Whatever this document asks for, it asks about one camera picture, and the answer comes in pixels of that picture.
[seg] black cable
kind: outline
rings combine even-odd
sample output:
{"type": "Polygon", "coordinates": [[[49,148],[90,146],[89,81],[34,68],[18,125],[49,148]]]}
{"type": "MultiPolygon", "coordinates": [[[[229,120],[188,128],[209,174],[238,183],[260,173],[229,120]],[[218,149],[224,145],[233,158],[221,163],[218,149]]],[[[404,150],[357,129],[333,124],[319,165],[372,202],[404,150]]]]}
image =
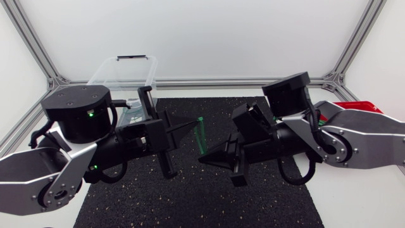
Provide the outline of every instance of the black cable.
{"type": "Polygon", "coordinates": [[[311,180],[311,178],[314,176],[315,174],[315,167],[316,167],[316,162],[315,161],[309,161],[309,170],[308,173],[301,178],[298,179],[291,179],[289,177],[287,177],[287,175],[284,172],[283,169],[283,161],[281,160],[281,158],[277,158],[277,164],[278,164],[278,171],[280,171],[281,176],[283,177],[283,179],[292,185],[298,186],[298,185],[303,185],[305,183],[307,183],[309,180],[311,180]]]}
{"type": "Polygon", "coordinates": [[[114,104],[114,103],[109,104],[109,108],[111,108],[111,112],[112,112],[112,114],[113,114],[113,123],[111,124],[111,130],[110,130],[110,132],[109,132],[109,134],[111,135],[111,134],[113,134],[114,131],[115,131],[116,124],[117,124],[117,122],[118,122],[118,114],[117,114],[117,112],[116,112],[116,108],[115,108],[115,104],[114,104]]]}
{"type": "Polygon", "coordinates": [[[316,110],[311,102],[311,98],[309,97],[308,88],[305,87],[304,91],[307,97],[307,104],[309,106],[309,113],[308,113],[308,122],[309,126],[311,127],[311,133],[315,140],[315,142],[328,154],[333,154],[330,147],[326,144],[325,139],[322,136],[322,130],[319,128],[319,119],[321,116],[320,110],[316,110]]]}
{"type": "Polygon", "coordinates": [[[54,123],[53,121],[48,120],[43,127],[41,127],[39,130],[36,130],[32,133],[30,144],[29,144],[31,149],[35,149],[38,146],[37,139],[40,136],[43,136],[52,127],[53,123],[54,123]]]}
{"type": "Polygon", "coordinates": [[[124,177],[124,175],[127,173],[127,169],[128,169],[128,162],[125,161],[122,163],[121,172],[117,176],[110,177],[110,176],[104,174],[103,172],[100,172],[100,180],[107,184],[114,184],[114,183],[118,182],[119,180],[121,180],[122,177],[124,177]]]}

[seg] white backdrop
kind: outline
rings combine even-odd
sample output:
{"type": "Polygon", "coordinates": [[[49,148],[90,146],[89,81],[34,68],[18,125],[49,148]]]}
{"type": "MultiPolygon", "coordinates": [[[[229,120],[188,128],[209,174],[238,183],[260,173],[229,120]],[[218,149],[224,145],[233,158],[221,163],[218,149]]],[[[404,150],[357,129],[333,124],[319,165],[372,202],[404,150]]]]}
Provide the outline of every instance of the white backdrop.
{"type": "Polygon", "coordinates": [[[21,0],[59,72],[89,80],[104,59],[148,54],[157,77],[321,77],[368,0],[21,0]]]}
{"type": "Polygon", "coordinates": [[[46,92],[46,78],[0,7],[0,139],[46,92]]]}
{"type": "Polygon", "coordinates": [[[389,0],[347,71],[359,99],[405,121],[405,1],[389,0]]]}

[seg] black rubber mat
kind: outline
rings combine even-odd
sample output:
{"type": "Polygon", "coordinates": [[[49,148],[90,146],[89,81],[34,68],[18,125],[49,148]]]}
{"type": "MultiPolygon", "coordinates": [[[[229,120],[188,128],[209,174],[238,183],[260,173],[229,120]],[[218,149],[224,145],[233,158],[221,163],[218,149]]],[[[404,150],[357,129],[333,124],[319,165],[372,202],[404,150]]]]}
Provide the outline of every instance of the black rubber mat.
{"type": "MultiPolygon", "coordinates": [[[[208,146],[236,131],[234,108],[265,98],[160,99],[157,109],[175,115],[204,117],[208,146]]],[[[116,184],[91,185],[75,227],[323,227],[306,186],[283,181],[276,161],[250,166],[251,184],[234,187],[230,171],[198,162],[193,132],[171,152],[178,175],[163,178],[157,157],[139,158],[116,184]]],[[[292,158],[284,169],[300,177],[292,158]]]]}

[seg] transparent plastic container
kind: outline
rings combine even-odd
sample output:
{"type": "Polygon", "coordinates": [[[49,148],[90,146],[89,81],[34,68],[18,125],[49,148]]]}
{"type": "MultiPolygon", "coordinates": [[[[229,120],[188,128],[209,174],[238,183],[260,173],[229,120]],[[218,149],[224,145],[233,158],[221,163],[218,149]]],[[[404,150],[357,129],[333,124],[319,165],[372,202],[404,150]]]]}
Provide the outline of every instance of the transparent plastic container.
{"type": "Polygon", "coordinates": [[[139,101],[138,88],[151,86],[153,103],[156,81],[154,74],[158,61],[153,56],[119,56],[104,60],[87,85],[103,85],[111,91],[113,99],[125,99],[131,109],[117,108],[120,119],[117,126],[145,119],[145,113],[139,101]]]}

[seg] aluminum frame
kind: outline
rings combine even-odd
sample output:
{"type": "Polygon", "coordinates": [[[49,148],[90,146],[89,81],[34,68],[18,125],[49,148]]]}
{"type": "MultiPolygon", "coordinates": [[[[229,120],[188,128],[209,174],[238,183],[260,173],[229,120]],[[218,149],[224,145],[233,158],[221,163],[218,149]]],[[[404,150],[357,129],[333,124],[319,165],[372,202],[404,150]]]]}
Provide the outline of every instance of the aluminum frame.
{"type": "MultiPolygon", "coordinates": [[[[84,81],[70,81],[58,73],[44,46],[39,40],[34,28],[27,18],[19,0],[0,0],[10,20],[13,22],[18,33],[27,45],[32,56],[44,72],[48,80],[48,92],[34,104],[23,118],[8,132],[0,141],[0,157],[12,153],[36,123],[44,116],[40,101],[66,86],[84,84],[84,81]]],[[[372,26],[377,20],[387,0],[369,0],[366,9],[352,33],[345,49],[343,50],[336,66],[330,73],[322,78],[313,78],[309,87],[323,88],[334,93],[341,101],[358,101],[358,98],[346,87],[346,71],[366,39],[372,26]]],[[[274,82],[280,78],[270,79],[225,79],[225,80],[157,80],[159,89],[246,89],[258,88],[263,84],[274,82]]]]}

